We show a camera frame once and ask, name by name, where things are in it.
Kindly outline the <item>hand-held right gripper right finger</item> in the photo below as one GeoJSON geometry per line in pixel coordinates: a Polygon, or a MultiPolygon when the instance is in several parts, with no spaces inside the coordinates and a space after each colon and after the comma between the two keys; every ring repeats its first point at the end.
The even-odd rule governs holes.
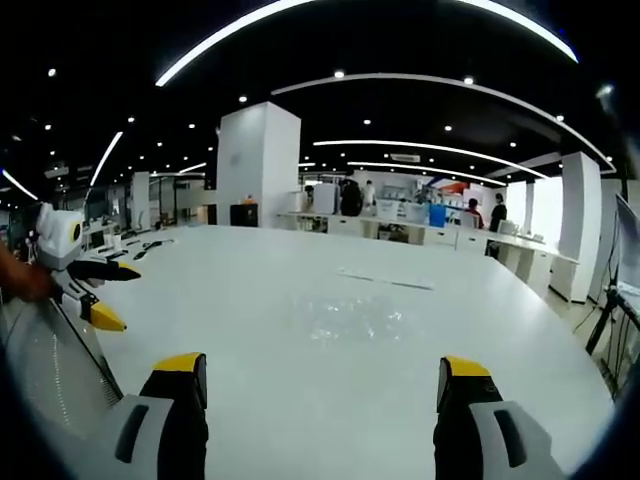
{"type": "Polygon", "coordinates": [[[519,404],[502,398],[489,371],[455,356],[440,359],[437,479],[563,479],[551,436],[519,404]]]}

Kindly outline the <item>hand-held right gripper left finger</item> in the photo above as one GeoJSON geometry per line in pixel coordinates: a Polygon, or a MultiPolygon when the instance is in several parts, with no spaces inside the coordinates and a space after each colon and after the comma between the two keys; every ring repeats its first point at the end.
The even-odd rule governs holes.
{"type": "Polygon", "coordinates": [[[76,479],[203,479],[208,424],[206,355],[157,363],[137,395],[102,418],[74,465],[76,479]]]}

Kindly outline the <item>person's left hand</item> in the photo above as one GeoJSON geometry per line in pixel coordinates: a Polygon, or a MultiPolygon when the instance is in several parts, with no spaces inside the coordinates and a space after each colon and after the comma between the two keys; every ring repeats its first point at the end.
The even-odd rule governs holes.
{"type": "Polygon", "coordinates": [[[2,243],[1,288],[25,302],[39,302],[52,297],[55,284],[45,268],[21,262],[2,243]]]}

